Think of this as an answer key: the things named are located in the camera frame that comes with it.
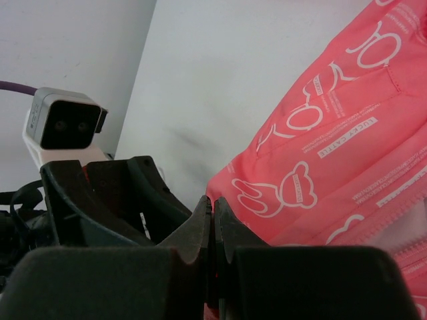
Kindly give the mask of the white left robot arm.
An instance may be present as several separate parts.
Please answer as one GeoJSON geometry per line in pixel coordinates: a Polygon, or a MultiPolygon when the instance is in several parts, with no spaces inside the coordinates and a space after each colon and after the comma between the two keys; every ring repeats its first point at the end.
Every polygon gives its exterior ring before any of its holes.
{"type": "Polygon", "coordinates": [[[154,246],[190,215],[149,156],[52,161],[40,179],[1,194],[1,282],[34,249],[154,246]]]}

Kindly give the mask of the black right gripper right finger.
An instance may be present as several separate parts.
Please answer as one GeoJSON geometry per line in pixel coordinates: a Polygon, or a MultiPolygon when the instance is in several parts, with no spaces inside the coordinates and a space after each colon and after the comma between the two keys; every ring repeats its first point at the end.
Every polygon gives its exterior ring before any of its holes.
{"type": "Polygon", "coordinates": [[[425,319],[394,260],[367,246],[272,247],[224,198],[213,212],[220,319],[425,319]]]}

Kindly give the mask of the pink hooded jacket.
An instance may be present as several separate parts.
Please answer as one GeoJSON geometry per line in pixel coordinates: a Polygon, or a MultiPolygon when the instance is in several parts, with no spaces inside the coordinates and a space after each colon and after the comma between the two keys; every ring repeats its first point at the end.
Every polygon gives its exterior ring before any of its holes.
{"type": "Polygon", "coordinates": [[[426,317],[426,2],[372,1],[207,184],[271,245],[373,245],[426,317]]]}

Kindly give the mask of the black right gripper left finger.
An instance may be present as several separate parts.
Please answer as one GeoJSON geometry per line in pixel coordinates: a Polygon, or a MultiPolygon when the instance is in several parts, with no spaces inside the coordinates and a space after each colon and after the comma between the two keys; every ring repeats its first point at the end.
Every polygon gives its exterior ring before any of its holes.
{"type": "Polygon", "coordinates": [[[202,319],[211,201],[155,247],[48,247],[16,266],[2,319],[202,319]]]}

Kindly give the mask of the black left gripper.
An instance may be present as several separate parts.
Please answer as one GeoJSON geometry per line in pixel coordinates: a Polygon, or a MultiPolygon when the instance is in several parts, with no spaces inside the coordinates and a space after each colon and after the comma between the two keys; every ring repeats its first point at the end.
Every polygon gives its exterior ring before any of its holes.
{"type": "Polygon", "coordinates": [[[150,156],[51,161],[40,168],[56,243],[73,247],[158,244],[190,216],[150,156]]]}

